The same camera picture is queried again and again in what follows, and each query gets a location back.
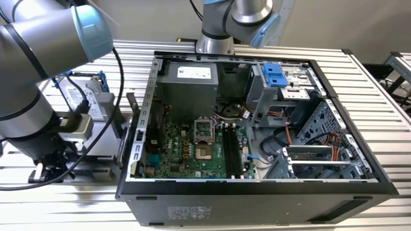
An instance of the aluminum extrusion table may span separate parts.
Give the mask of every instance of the aluminum extrusion table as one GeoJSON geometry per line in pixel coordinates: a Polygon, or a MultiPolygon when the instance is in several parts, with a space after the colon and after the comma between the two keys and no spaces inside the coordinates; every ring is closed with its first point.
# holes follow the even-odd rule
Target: aluminum extrusion table
{"type": "MultiPolygon", "coordinates": [[[[126,92],[134,92],[143,102],[154,51],[194,52],[193,43],[115,41],[126,72],[126,92]]],[[[227,226],[163,227],[162,230],[355,230],[403,231],[411,229],[411,119],[397,105],[354,55],[342,50],[266,47],[254,49],[237,45],[238,55],[314,59],[326,74],[350,112],[354,123],[398,188],[401,197],[391,199],[337,225],[310,226],[227,226]]],[[[120,74],[114,54],[75,71],[106,72],[111,92],[119,93],[120,74]]],[[[51,82],[40,85],[55,110],[67,106],[51,82]]],[[[122,110],[130,111],[122,99],[122,110]]],[[[34,164],[22,154],[6,154],[0,159],[0,184],[20,185],[27,181],[34,164]]],[[[63,183],[30,191],[0,192],[0,228],[16,229],[128,229],[140,227],[126,203],[115,201],[116,182],[107,175],[95,182],[63,183]]]]}

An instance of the white sticker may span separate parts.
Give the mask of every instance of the white sticker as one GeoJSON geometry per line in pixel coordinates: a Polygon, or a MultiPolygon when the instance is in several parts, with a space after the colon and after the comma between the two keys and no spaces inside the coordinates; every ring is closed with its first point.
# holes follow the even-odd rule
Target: white sticker
{"type": "Polygon", "coordinates": [[[247,162],[247,156],[245,154],[242,155],[242,160],[243,162],[247,162]]]}
{"type": "Polygon", "coordinates": [[[243,114],[245,119],[249,119],[249,116],[250,116],[250,111],[246,110],[246,112],[245,112],[245,114],[243,114]]]}
{"type": "MultiPolygon", "coordinates": [[[[95,93],[88,88],[82,88],[82,89],[84,91],[88,100],[88,105],[90,105],[88,114],[91,115],[94,120],[104,120],[103,113],[95,97],[95,93]]],[[[83,97],[79,90],[75,87],[66,87],[66,91],[68,93],[68,100],[71,101],[71,104],[78,106],[83,101],[83,97]]]]}
{"type": "Polygon", "coordinates": [[[211,79],[210,67],[182,66],[178,70],[178,78],[205,78],[211,79]]]}

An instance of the power cable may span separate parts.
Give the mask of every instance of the power cable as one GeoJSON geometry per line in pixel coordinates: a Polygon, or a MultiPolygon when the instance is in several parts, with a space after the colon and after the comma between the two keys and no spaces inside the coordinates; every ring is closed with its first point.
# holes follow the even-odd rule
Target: power cable
{"type": "Polygon", "coordinates": [[[83,89],[80,88],[80,86],[75,83],[75,81],[72,81],[70,75],[67,73],[63,73],[68,82],[72,84],[72,86],[78,89],[79,93],[82,94],[83,100],[87,100],[87,96],[86,93],[83,91],[83,89]]]}
{"type": "Polygon", "coordinates": [[[195,14],[198,15],[199,19],[203,21],[203,15],[202,15],[202,13],[199,12],[198,7],[195,6],[193,0],[190,0],[190,3],[191,3],[191,7],[193,7],[193,9],[194,9],[195,14]]]}
{"type": "Polygon", "coordinates": [[[4,14],[4,12],[3,12],[2,7],[0,7],[0,17],[3,18],[3,20],[6,21],[7,24],[11,24],[11,23],[12,23],[11,20],[8,20],[8,18],[6,17],[6,14],[4,14]]]}
{"type": "Polygon", "coordinates": [[[115,115],[116,115],[116,112],[120,108],[120,101],[122,101],[122,97],[123,97],[123,90],[124,90],[124,70],[123,70],[123,63],[122,63],[122,59],[120,59],[120,56],[119,56],[119,53],[116,51],[116,48],[114,48],[112,50],[115,56],[116,56],[116,60],[118,60],[118,63],[119,63],[119,69],[120,69],[120,92],[119,92],[119,97],[118,97],[118,101],[116,101],[116,105],[115,105],[115,108],[114,108],[114,111],[111,113],[111,117],[96,137],[96,139],[94,140],[94,142],[90,144],[90,147],[86,149],[86,151],[83,152],[82,156],[79,157],[79,159],[76,160],[76,162],[72,164],[72,166],[68,168],[68,170],[59,176],[56,177],[55,179],[50,180],[50,181],[46,181],[46,182],[42,182],[42,183],[38,183],[38,184],[32,184],[32,185],[27,185],[27,186],[22,186],[22,187],[0,187],[0,191],[20,191],[20,190],[27,190],[27,189],[35,189],[35,188],[39,188],[39,187],[43,187],[43,186],[47,186],[50,184],[54,184],[56,183],[58,181],[63,180],[64,177],[72,172],[72,170],[78,167],[79,163],[83,161],[83,159],[86,158],[86,155],[90,153],[91,149],[94,148],[94,146],[96,145],[98,141],[100,140],[106,130],[108,129],[108,127],[111,126],[111,123],[115,119],[115,115]]]}

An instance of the black wire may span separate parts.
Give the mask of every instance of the black wire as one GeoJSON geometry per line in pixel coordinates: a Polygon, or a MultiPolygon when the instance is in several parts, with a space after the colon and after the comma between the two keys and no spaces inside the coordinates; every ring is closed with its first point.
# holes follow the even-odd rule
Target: black wire
{"type": "Polygon", "coordinates": [[[12,23],[11,20],[8,20],[8,18],[6,17],[6,14],[4,14],[4,12],[3,12],[2,7],[0,7],[0,17],[3,18],[3,20],[6,21],[7,24],[11,24],[11,23],[12,23]]]}
{"type": "Polygon", "coordinates": [[[74,6],[78,6],[74,0],[67,0],[74,6]]]}
{"type": "Polygon", "coordinates": [[[330,132],[327,133],[322,133],[321,135],[315,136],[314,138],[311,138],[305,145],[310,145],[314,141],[317,141],[319,138],[322,138],[323,136],[331,134],[330,132]]]}
{"type": "MultiPolygon", "coordinates": [[[[289,130],[295,130],[295,129],[298,129],[298,127],[293,127],[293,126],[290,126],[289,125],[289,130]]],[[[287,147],[289,146],[289,144],[287,143],[285,143],[277,136],[278,136],[278,134],[281,134],[283,131],[286,131],[286,127],[281,127],[281,128],[277,128],[275,130],[274,130],[274,134],[271,135],[271,136],[269,136],[269,137],[266,137],[263,140],[262,140],[262,142],[259,143],[259,149],[261,149],[261,151],[262,151],[262,153],[265,154],[265,155],[267,155],[267,156],[278,156],[278,153],[270,153],[270,152],[267,152],[266,150],[265,150],[265,143],[266,142],[270,142],[270,140],[273,139],[275,142],[277,142],[277,144],[278,145],[281,145],[282,147],[287,147]]]]}
{"type": "Polygon", "coordinates": [[[203,15],[202,15],[202,13],[199,12],[199,10],[198,10],[198,8],[197,8],[197,6],[195,6],[193,0],[190,0],[190,3],[191,3],[191,7],[193,7],[193,9],[194,9],[195,14],[198,15],[199,19],[203,21],[203,15]]]}
{"type": "Polygon", "coordinates": [[[72,84],[72,86],[78,89],[78,91],[80,92],[82,94],[82,97],[83,97],[83,100],[87,100],[87,96],[86,96],[86,93],[83,91],[83,89],[80,88],[80,86],[75,83],[75,81],[72,81],[71,77],[68,76],[67,73],[63,73],[67,80],[70,81],[70,83],[72,84]]]}
{"type": "Polygon", "coordinates": [[[410,96],[407,96],[405,99],[403,99],[403,102],[401,103],[401,107],[407,103],[407,100],[409,100],[410,96]]]}
{"type": "Polygon", "coordinates": [[[114,108],[114,111],[111,113],[111,117],[96,137],[96,139],[94,140],[94,142],[90,144],[90,147],[86,149],[86,151],[83,152],[82,156],[79,157],[79,159],[76,160],[76,162],[72,164],[72,166],[68,168],[68,170],[55,179],[43,182],[43,183],[38,183],[38,184],[32,184],[28,186],[22,186],[22,187],[0,187],[0,191],[19,191],[19,190],[27,190],[27,189],[35,189],[39,187],[43,187],[46,185],[50,185],[52,183],[56,183],[58,181],[63,180],[64,177],[72,172],[72,170],[78,167],[79,163],[83,161],[83,159],[86,158],[86,155],[90,153],[90,150],[94,148],[94,146],[96,145],[98,141],[100,140],[107,128],[111,126],[111,123],[115,119],[115,115],[118,110],[120,109],[120,101],[122,101],[122,97],[123,97],[123,90],[124,90],[124,70],[123,70],[123,63],[122,63],[122,59],[119,56],[119,53],[116,51],[116,48],[114,48],[114,54],[116,56],[116,60],[119,62],[119,69],[120,69],[120,92],[119,92],[119,97],[118,97],[118,101],[116,101],[116,105],[114,108]]]}
{"type": "Polygon", "coordinates": [[[319,140],[313,141],[311,144],[323,145],[323,143],[319,140]]]}
{"type": "Polygon", "coordinates": [[[261,158],[253,158],[254,160],[258,160],[259,162],[262,162],[263,164],[269,165],[270,163],[265,162],[261,158]]]}
{"type": "Polygon", "coordinates": [[[67,106],[68,106],[68,109],[70,109],[70,111],[72,112],[72,108],[71,108],[71,106],[70,106],[68,100],[67,100],[67,98],[66,98],[66,96],[64,96],[64,93],[63,93],[63,90],[62,90],[60,86],[58,86],[58,88],[59,88],[59,91],[60,91],[60,93],[62,93],[62,96],[63,96],[63,99],[64,99],[64,101],[66,101],[66,104],[67,104],[67,106]]]}

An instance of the label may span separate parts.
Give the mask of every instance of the label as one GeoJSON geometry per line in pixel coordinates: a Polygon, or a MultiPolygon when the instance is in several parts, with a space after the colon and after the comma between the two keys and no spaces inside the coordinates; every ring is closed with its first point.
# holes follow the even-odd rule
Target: label
{"type": "MultiPolygon", "coordinates": [[[[95,97],[95,93],[88,88],[82,88],[82,89],[84,91],[86,97],[88,100],[88,105],[90,105],[88,114],[91,115],[94,120],[104,120],[103,113],[102,113],[98,100],[95,97]]],[[[83,101],[83,97],[82,97],[79,90],[75,87],[66,87],[66,91],[68,93],[70,104],[72,106],[78,106],[83,101]]]]}
{"type": "Polygon", "coordinates": [[[168,206],[170,220],[210,219],[211,206],[168,206]]]}
{"type": "Polygon", "coordinates": [[[178,78],[203,78],[211,79],[210,67],[182,66],[178,70],[178,78]]]}
{"type": "Polygon", "coordinates": [[[242,161],[247,162],[247,156],[245,154],[242,155],[242,161]]]}
{"type": "Polygon", "coordinates": [[[250,117],[250,111],[249,110],[246,110],[243,117],[245,117],[245,119],[249,119],[249,117],[250,117]]]}

